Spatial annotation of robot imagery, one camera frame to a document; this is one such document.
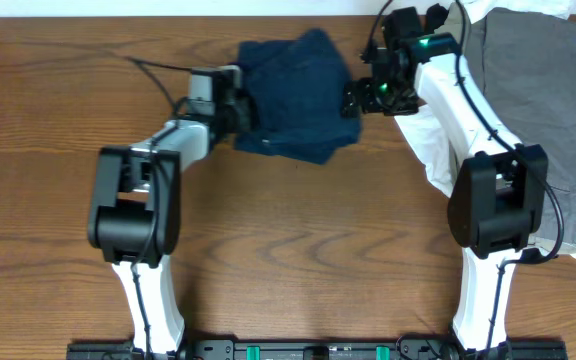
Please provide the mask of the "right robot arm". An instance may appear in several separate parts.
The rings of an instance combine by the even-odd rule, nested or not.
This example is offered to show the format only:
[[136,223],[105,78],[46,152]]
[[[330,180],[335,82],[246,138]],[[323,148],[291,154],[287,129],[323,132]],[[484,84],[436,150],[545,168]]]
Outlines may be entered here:
[[512,274],[557,256],[564,234],[548,253],[529,245],[541,224],[543,203],[557,200],[546,181],[548,157],[526,146],[499,119],[477,88],[461,47],[465,38],[425,32],[412,7],[379,13],[372,26],[384,44],[368,40],[361,55],[369,77],[344,87],[341,113],[413,115],[425,102],[446,132],[457,159],[449,194],[450,232],[462,249],[457,312],[450,338],[401,338],[401,359],[548,359],[556,348],[538,341],[512,342],[505,314]]

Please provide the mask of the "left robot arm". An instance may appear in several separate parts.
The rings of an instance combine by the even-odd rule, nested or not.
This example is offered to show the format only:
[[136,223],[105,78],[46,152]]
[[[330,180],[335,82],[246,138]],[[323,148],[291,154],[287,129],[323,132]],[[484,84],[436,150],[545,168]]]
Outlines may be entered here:
[[171,255],[181,229],[181,177],[225,136],[253,125],[237,65],[196,67],[189,94],[161,130],[98,155],[87,237],[119,277],[134,324],[127,343],[72,344],[70,359],[177,359],[185,321],[175,299]]

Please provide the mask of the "navy blue shorts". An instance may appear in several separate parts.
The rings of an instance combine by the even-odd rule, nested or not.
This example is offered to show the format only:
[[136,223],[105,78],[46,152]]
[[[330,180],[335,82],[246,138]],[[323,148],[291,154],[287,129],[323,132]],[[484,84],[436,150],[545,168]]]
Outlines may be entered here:
[[359,141],[360,118],[341,113],[351,75],[325,31],[242,42],[236,64],[259,120],[237,136],[236,150],[323,165],[337,149]]

